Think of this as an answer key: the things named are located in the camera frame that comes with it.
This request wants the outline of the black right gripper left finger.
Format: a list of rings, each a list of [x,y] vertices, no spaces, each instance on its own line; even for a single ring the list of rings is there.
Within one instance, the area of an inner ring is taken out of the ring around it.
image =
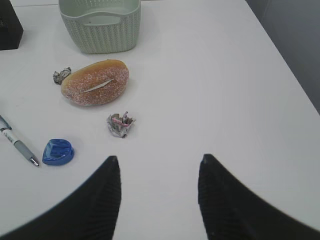
[[[101,166],[62,202],[2,240],[111,240],[122,199],[116,156]]]

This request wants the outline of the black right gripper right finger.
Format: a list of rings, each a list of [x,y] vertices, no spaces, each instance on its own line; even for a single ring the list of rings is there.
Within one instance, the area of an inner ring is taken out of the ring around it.
[[[320,232],[278,210],[234,177],[212,154],[198,175],[198,204],[210,240],[318,240]]]

